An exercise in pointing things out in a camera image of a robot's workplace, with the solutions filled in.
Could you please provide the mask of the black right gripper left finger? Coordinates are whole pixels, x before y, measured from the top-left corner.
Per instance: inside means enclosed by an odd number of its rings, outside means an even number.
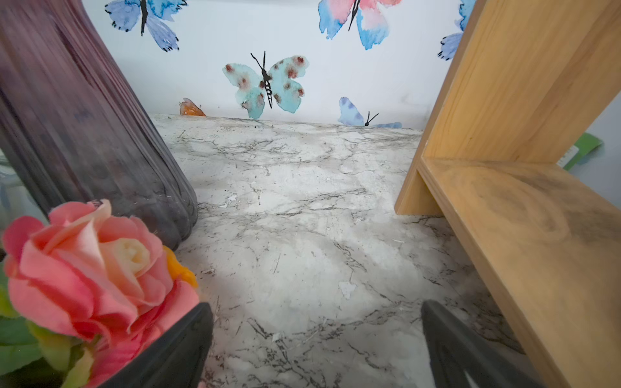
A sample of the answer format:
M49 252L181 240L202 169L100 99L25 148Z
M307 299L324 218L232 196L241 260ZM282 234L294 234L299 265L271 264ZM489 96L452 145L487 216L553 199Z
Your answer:
M213 313L201 302L102 386L197 387L212 340Z

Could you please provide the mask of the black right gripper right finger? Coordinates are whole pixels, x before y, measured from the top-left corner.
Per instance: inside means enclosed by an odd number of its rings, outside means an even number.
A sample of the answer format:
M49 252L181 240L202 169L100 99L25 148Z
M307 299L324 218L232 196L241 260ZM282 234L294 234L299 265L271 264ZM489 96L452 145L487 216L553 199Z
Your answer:
M442 304L421 306L424 335L436 387L540 387Z

